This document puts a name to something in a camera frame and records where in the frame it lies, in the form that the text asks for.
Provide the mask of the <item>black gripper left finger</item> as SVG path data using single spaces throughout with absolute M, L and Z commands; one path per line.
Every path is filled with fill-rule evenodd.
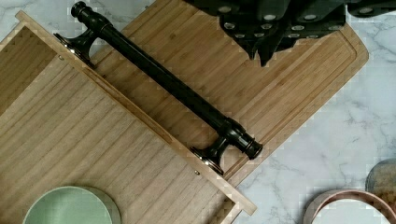
M 185 0 L 219 18 L 222 30 L 247 54 L 269 61 L 277 51 L 291 47 L 284 34 L 290 22 L 291 0 Z

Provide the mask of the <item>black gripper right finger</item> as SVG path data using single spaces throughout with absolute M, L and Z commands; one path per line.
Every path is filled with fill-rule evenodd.
M 259 0 L 258 17 L 268 36 L 260 43 L 261 66 L 273 54 L 292 48 L 298 39 L 321 38 L 341 30 L 346 12 L 371 18 L 395 10 L 395 0 Z

